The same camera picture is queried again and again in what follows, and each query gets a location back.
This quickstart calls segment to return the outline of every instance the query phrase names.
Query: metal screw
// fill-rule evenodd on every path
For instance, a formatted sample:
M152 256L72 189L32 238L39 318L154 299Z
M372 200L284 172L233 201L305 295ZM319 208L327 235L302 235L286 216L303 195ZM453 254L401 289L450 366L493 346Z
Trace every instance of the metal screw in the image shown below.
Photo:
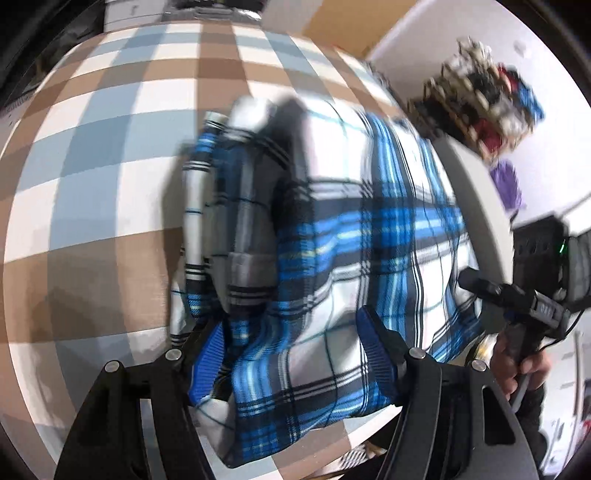
M486 370L486 364L482 360L472 360L471 366L477 372Z
M425 358L427 356L425 350L422 350L420 348L417 347L412 347L408 353L410 353L410 356L412 356L413 358L416 358L417 360L422 360L423 358Z
M178 348L172 348L168 352L166 352L166 355L164 356L166 357L166 360L174 361L181 358L182 354L183 353Z
M113 373L119 369L119 362L117 360L111 360L105 365L105 372Z

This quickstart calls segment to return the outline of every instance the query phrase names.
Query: checkered tablecloth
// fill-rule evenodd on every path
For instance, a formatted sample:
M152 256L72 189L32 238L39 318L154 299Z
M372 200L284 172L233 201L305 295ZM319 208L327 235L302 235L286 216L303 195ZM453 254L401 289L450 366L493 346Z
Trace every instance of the checkered tablecloth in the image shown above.
M351 56L222 22L97 36L32 98L0 158L0 415L39 478L53 477L102 365L152 361L166 348L182 240L181 146L194 142L206 111L227 111L242 95L294 93L399 113ZM212 465L220 479L301 478L388 421L388 408L233 471L213 454Z

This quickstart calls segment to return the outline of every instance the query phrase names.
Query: human hand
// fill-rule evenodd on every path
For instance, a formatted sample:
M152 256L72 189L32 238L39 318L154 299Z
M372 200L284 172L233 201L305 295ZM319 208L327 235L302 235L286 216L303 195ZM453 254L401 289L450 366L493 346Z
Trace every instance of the human hand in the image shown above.
M528 390L536 390L546 381L552 364L548 352L542 350L535 353L521 362L519 372L513 359L505 352L507 348L507 337L505 332L499 333L496 338L496 344L492 351L491 371L495 376L501 390L509 400L511 394L517 390L517 373L531 373Z

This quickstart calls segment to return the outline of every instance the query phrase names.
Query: purple object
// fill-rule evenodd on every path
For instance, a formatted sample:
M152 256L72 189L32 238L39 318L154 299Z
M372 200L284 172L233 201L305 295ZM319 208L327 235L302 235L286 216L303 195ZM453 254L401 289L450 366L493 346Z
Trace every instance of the purple object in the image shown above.
M497 165L491 169L491 177L505 210L519 209L522 206L521 189L513 164L509 160L499 160Z

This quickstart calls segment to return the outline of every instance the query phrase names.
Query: folded shirt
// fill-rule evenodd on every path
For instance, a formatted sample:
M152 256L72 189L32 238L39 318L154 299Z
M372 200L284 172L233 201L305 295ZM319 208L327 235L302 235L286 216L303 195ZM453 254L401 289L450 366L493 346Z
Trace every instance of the folded shirt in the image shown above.
M447 361L481 333L457 285L476 266L431 144L345 102L242 98L186 162L170 335L222 319L226 354L194 416L231 467L388 404L355 327L375 308Z

